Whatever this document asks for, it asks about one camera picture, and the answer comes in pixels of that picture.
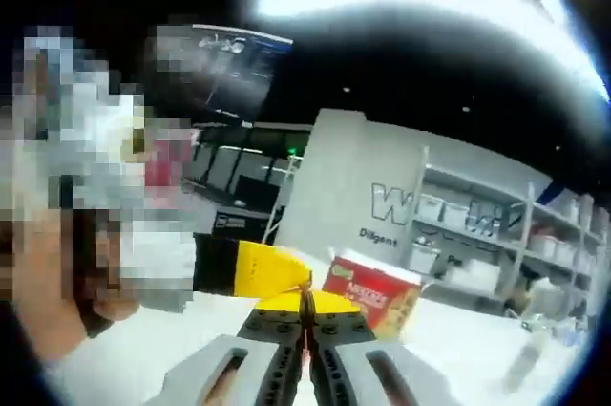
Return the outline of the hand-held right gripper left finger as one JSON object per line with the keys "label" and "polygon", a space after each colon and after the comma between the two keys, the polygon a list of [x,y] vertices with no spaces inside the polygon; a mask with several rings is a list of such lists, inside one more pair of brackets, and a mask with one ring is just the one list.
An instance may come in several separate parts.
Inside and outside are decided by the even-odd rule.
{"label": "hand-held right gripper left finger", "polygon": [[222,334],[170,369],[149,406],[291,405],[302,377],[303,291],[260,301],[235,335]]}

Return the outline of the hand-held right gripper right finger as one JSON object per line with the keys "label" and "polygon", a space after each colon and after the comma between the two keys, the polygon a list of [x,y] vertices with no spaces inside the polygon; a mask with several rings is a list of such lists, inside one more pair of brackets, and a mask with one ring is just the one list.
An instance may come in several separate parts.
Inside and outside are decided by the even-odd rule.
{"label": "hand-held right gripper right finger", "polygon": [[451,406],[450,382],[397,339],[379,339],[348,299],[305,293],[308,374],[320,405]]}

